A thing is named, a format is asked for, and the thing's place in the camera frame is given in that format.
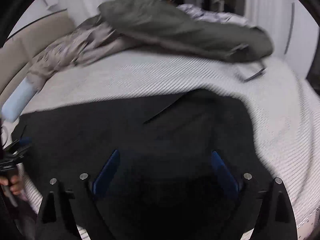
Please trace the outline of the person's left hand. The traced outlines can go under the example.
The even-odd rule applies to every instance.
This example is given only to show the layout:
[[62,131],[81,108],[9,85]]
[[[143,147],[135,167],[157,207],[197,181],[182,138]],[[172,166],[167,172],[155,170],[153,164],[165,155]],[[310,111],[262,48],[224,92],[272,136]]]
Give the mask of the person's left hand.
[[[5,177],[0,178],[0,183],[2,186],[9,185],[9,181]],[[21,194],[23,190],[23,182],[21,181],[21,178],[18,175],[14,175],[11,177],[10,183],[11,183],[11,186],[9,187],[10,192],[15,196],[18,196],[19,194]]]

